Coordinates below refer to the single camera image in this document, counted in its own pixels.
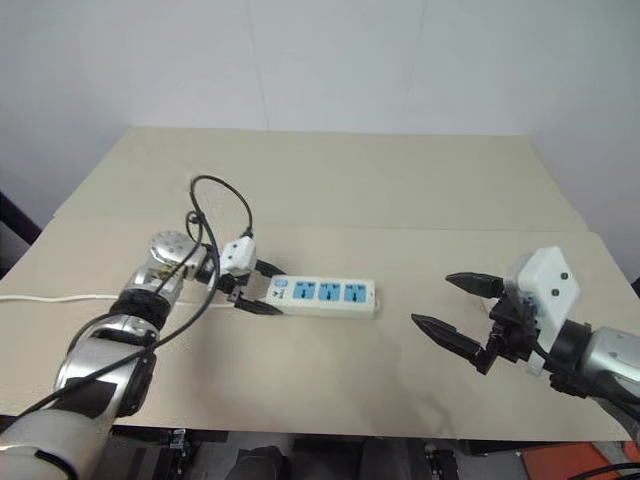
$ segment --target white power strip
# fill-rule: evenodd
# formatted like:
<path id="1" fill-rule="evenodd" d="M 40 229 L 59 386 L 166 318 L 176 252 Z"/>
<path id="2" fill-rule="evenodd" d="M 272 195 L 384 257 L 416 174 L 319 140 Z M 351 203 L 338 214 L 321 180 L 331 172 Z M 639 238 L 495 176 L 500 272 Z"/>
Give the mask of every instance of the white power strip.
<path id="1" fill-rule="evenodd" d="M 375 282 L 276 275 L 262 301 L 290 315 L 372 319 L 376 312 Z"/>

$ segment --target black wire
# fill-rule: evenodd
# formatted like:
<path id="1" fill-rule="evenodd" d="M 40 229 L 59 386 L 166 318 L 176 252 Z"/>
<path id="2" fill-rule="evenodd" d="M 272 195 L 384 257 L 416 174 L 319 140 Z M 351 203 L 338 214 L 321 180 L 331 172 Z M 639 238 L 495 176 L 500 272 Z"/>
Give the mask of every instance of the black wire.
<path id="1" fill-rule="evenodd" d="M 193 238 L 193 233 L 191 233 L 191 219 L 189 218 L 189 215 L 184 218 L 184 229 L 187 232 L 187 235 L 189 235 L 189 238 L 195 242 L 196 239 Z"/>
<path id="2" fill-rule="evenodd" d="M 192 215 L 196 215 L 197 213 L 192 210 L 189 213 L 187 213 L 186 221 L 187 224 L 189 223 L 189 217 L 191 217 Z M 198 251 L 198 249 L 200 248 L 200 246 L 202 245 L 202 222 L 198 222 L 198 239 L 194 240 L 196 243 L 193 246 L 193 248 L 191 249 L 191 251 L 189 252 L 189 254 L 184 257 L 182 259 L 182 261 L 180 261 L 180 263 L 178 263 L 178 265 L 176 265 L 175 267 L 173 267 L 173 270 L 171 270 L 171 272 L 169 273 L 169 275 L 167 275 L 164 280 L 162 280 L 162 282 L 160 282 L 160 285 L 158 285 L 158 288 L 155 289 L 154 293 L 160 293 L 162 291 L 162 289 L 164 288 L 164 286 L 167 284 L 167 282 L 169 280 L 171 280 L 171 278 L 178 273 L 178 271 L 184 266 L 185 263 L 187 263 L 187 260 L 189 260 L 191 257 L 193 257 L 193 255 Z"/>
<path id="3" fill-rule="evenodd" d="M 574 475 L 573 477 L 570 477 L 569 480 L 585 480 L 587 478 L 595 477 L 596 475 L 601 475 L 603 473 L 617 472 L 619 470 L 629 470 L 631 468 L 640 468 L 640 463 L 638 462 L 614 463 L 612 465 L 606 465 L 604 467 L 594 468 L 593 470 L 579 473 L 578 475 Z M 620 477 L 620 478 L 637 478 L 637 477 L 632 477 L 631 475 L 638 475 L 638 474 L 631 473 L 625 477 Z"/>
<path id="4" fill-rule="evenodd" d="M 84 332 L 86 332 L 89 327 L 95 325 L 100 320 L 104 320 L 105 318 L 113 317 L 114 315 L 115 315 L 114 313 L 103 313 L 102 315 L 99 315 L 96 318 L 92 318 L 87 323 L 85 323 L 80 328 L 80 330 L 78 330 L 78 332 L 71 339 L 71 342 L 69 343 L 69 348 L 67 349 L 67 353 L 69 353 L 71 350 L 73 350 L 73 347 L 76 346 L 76 343 L 78 343 L 78 340 L 80 340 L 80 337 L 82 336 L 82 334 Z"/>
<path id="5" fill-rule="evenodd" d="M 618 397 L 600 388 L 596 383 L 589 380 L 580 372 L 577 372 L 567 367 L 565 364 L 553 358 L 551 355 L 549 355 L 549 353 L 547 353 L 542 348 L 542 346 L 540 346 L 537 340 L 533 344 L 533 351 L 536 352 L 538 355 L 540 355 L 544 359 L 544 361 L 547 362 L 549 365 L 551 365 L 553 368 L 555 368 L 556 370 L 560 370 L 568 378 L 573 379 L 578 383 L 580 383 L 583 387 L 587 389 L 588 392 L 594 392 L 595 393 L 594 396 L 604 398 L 605 400 L 611 402 L 614 406 L 616 406 L 622 412 L 629 415 L 636 422 L 640 421 L 640 412 L 636 412 L 634 409 L 632 409 L 627 404 L 625 404 L 623 400 L 620 400 Z"/>
<path id="6" fill-rule="evenodd" d="M 247 203 L 247 201 L 244 199 L 244 197 L 240 194 L 240 192 L 238 190 L 236 190 L 232 185 L 228 184 L 227 182 L 225 182 L 221 178 L 214 177 L 213 175 L 198 175 L 197 177 L 194 177 L 191 180 L 191 185 L 189 186 L 189 197 L 191 197 L 191 203 L 193 204 L 193 208 L 199 214 L 204 215 L 204 212 L 202 211 L 202 208 L 200 208 L 200 205 L 198 204 L 198 200 L 196 199 L 196 194 L 195 194 L 196 184 L 200 180 L 210 180 L 212 182 L 219 183 L 220 185 L 223 185 L 227 189 L 231 190 L 236 195 L 236 197 L 238 197 L 238 199 L 244 205 L 244 208 L 247 210 L 247 215 L 249 217 L 249 226 L 247 227 L 247 229 L 243 233 L 243 236 L 246 235 L 246 236 L 249 236 L 249 237 L 253 237 L 253 213 L 251 213 L 251 207 L 249 207 L 249 204 Z M 207 234 L 209 235 L 209 237 L 211 237 L 213 235 L 213 233 L 210 232 L 210 231 L 207 231 Z"/>
<path id="7" fill-rule="evenodd" d="M 228 185 L 226 182 L 222 183 L 223 185 L 227 186 L 228 188 L 230 188 L 233 192 L 236 192 L 236 190 L 231 187 L 230 185 Z M 169 335 L 167 335 L 165 338 L 163 338 L 162 340 L 159 340 L 157 342 L 152 343 L 151 345 L 138 350 L 137 352 L 131 354 L 131 355 L 127 355 L 126 357 L 118 360 L 117 362 L 114 362 L 110 365 L 107 365 L 106 367 L 101 368 L 100 370 L 96 370 L 95 372 L 83 377 L 82 379 L 78 380 L 77 382 L 74 382 L 73 384 L 70 385 L 66 385 L 58 390 L 56 390 L 55 392 L 51 393 L 50 395 L 47 395 L 45 398 L 43 398 L 42 400 L 34 403 L 32 406 L 30 406 L 29 408 L 27 408 L 24 412 L 22 412 L 20 415 L 18 415 L 18 417 L 16 417 L 16 420 L 20 417 L 24 417 L 25 415 L 28 415 L 29 413 L 35 412 L 37 410 L 40 410 L 41 408 L 46 407 L 47 405 L 49 405 L 51 402 L 58 400 L 64 396 L 67 396 L 87 385 L 89 385 L 91 382 L 93 382 L 94 380 L 100 378 L 101 376 L 112 372 L 113 370 L 120 368 L 123 365 L 126 365 L 127 363 L 136 360 L 138 358 L 144 357 L 150 353 L 152 353 L 156 348 L 161 347 L 162 345 L 165 345 L 166 343 L 170 342 L 171 340 L 173 340 L 175 337 L 177 337 L 178 335 L 180 335 L 182 332 L 184 332 L 185 330 L 187 330 L 191 325 L 193 325 L 196 320 L 198 320 L 202 314 L 206 311 L 206 309 L 209 307 L 209 305 L 211 304 L 211 302 L 213 301 L 213 298 L 216 294 L 216 289 L 218 286 L 218 282 L 220 280 L 220 252 L 218 250 L 218 244 L 216 243 L 216 239 L 215 236 L 213 234 L 213 230 L 211 229 L 211 225 L 209 225 L 209 222 L 207 221 L 204 213 L 202 212 L 202 209 L 200 208 L 200 205 L 198 204 L 197 200 L 195 199 L 195 193 L 194 193 L 194 185 L 195 182 L 192 181 L 191 182 L 191 188 L 190 188 L 190 192 L 189 195 L 191 197 L 194 209 L 196 214 L 194 215 L 194 218 L 197 219 L 197 223 L 199 224 L 199 228 L 200 230 L 202 229 L 202 227 L 204 227 L 204 229 L 207 232 L 207 235 L 209 237 L 209 241 L 211 242 L 211 256 L 212 256 L 212 260 L 213 260 L 213 264 L 214 264 L 214 280 L 213 280 L 213 285 L 211 290 L 209 291 L 209 294 L 207 295 L 207 297 L 205 298 L 204 302 L 202 303 L 202 305 L 200 306 L 200 308 L 198 308 L 198 310 L 191 316 L 191 318 L 189 320 L 187 320 L 180 328 L 178 328 L 177 330 L 173 331 L 172 333 L 170 333 Z"/>

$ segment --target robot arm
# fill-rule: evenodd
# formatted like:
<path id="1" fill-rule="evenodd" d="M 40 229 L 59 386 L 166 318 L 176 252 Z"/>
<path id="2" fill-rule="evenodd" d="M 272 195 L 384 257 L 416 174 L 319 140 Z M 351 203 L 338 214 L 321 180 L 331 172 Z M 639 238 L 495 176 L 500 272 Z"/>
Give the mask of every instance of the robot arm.
<path id="1" fill-rule="evenodd" d="M 109 312 L 91 320 L 71 341 L 54 390 L 140 352 L 156 342 L 185 280 L 229 293 L 238 308 L 255 313 L 277 309 L 243 297 L 253 270 L 269 276 L 276 267 L 257 260 L 255 243 L 243 236 L 223 249 L 220 278 L 213 284 L 213 251 L 179 232 L 161 232 L 150 256 L 136 270 Z M 135 414 L 151 383 L 153 351 L 18 419 L 0 436 L 0 477 L 86 478 L 93 471 L 116 418 Z"/>
<path id="2" fill-rule="evenodd" d="M 612 328 L 591 331 L 567 319 L 580 289 L 558 247 L 520 257 L 505 279 L 472 272 L 447 276 L 468 293 L 497 298 L 485 347 L 441 320 L 413 314 L 416 325 L 441 347 L 487 374 L 497 357 L 527 362 L 539 375 L 551 372 L 551 387 L 594 398 L 640 440 L 640 337 Z"/>

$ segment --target white cable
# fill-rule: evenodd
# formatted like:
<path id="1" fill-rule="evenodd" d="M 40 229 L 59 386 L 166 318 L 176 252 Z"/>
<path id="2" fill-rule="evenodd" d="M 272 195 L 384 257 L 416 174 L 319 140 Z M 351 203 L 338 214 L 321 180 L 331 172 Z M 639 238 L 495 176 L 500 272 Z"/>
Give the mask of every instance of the white cable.
<path id="1" fill-rule="evenodd" d="M 84 295 L 71 295 L 68 297 L 39 297 L 36 295 L 0 295 L 0 302 L 41 302 L 41 303 L 66 303 L 82 302 L 86 300 L 116 300 L 117 295 L 98 295 L 88 293 Z M 176 302 L 181 307 L 198 307 L 199 303 Z M 207 308 L 233 308 L 230 303 L 212 303 Z"/>

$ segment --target beige tabletop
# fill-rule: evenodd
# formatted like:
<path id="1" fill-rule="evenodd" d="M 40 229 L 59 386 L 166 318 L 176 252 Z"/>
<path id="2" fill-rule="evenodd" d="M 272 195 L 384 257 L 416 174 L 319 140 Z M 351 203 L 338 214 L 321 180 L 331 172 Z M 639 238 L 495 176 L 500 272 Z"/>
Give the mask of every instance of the beige tabletop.
<path id="1" fill-rule="evenodd" d="M 586 231 L 525 137 L 132 128 L 57 218 L 158 218 L 190 209 L 195 174 L 219 175 L 256 226 Z M 244 221 L 203 185 L 223 223 Z"/>
<path id="2" fill-rule="evenodd" d="M 158 219 L 58 218 L 0 284 L 0 294 L 118 293 Z M 224 232 L 227 239 L 235 232 Z M 639 333 L 640 305 L 600 239 L 587 232 L 261 227 L 259 257 L 290 274 L 373 278 L 373 321 L 260 317 L 214 308 L 158 353 L 142 410 L 119 422 L 199 429 L 511 440 L 613 440 L 623 430 L 547 375 L 496 362 L 487 376 L 411 322 L 431 314 L 485 341 L 482 302 L 447 284 L 461 270 L 503 274 L 520 253 L 559 245 L 582 288 L 571 318 Z M 196 302 L 189 285 L 182 299 Z M 0 302 L 0 410 L 50 393 L 69 339 L 109 302 Z M 177 307 L 164 334 L 195 307 Z"/>

